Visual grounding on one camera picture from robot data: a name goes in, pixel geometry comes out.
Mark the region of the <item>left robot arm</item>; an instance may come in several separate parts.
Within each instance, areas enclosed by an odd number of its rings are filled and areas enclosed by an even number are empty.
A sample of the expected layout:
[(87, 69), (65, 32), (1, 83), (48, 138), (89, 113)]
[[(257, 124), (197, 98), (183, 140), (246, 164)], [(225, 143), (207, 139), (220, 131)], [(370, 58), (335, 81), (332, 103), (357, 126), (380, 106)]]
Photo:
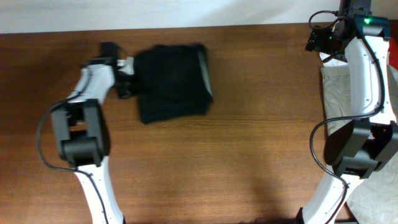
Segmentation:
[(120, 59), (121, 48), (102, 42), (99, 55), (81, 65), (71, 94), (51, 110), (53, 133), (65, 171), (77, 177), (93, 223), (125, 223), (109, 174), (110, 133), (102, 105), (120, 75), (132, 73), (132, 59)]

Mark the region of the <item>black shorts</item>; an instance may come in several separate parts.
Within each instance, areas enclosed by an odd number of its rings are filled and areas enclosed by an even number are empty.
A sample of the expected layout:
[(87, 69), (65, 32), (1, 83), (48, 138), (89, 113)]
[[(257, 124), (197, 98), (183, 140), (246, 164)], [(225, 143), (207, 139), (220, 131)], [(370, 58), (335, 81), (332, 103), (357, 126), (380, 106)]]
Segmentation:
[(203, 44), (155, 45), (138, 53), (133, 67), (144, 124), (206, 114), (213, 102)]

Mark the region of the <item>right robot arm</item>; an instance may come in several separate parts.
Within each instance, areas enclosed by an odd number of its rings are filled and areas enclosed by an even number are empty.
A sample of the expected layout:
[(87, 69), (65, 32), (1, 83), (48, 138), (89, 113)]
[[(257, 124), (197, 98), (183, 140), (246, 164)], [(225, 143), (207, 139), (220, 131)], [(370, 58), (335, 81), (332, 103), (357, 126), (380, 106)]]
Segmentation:
[(348, 64), (353, 113), (328, 118), (312, 130), (314, 136), (325, 124), (345, 121), (326, 139), (325, 164), (310, 146), (325, 175), (315, 195), (298, 211), (296, 223), (334, 223), (354, 190), (397, 152), (397, 118), (387, 81), (389, 21), (368, 14), (335, 15), (330, 25), (312, 27), (306, 49), (327, 53), (326, 62), (343, 56)]

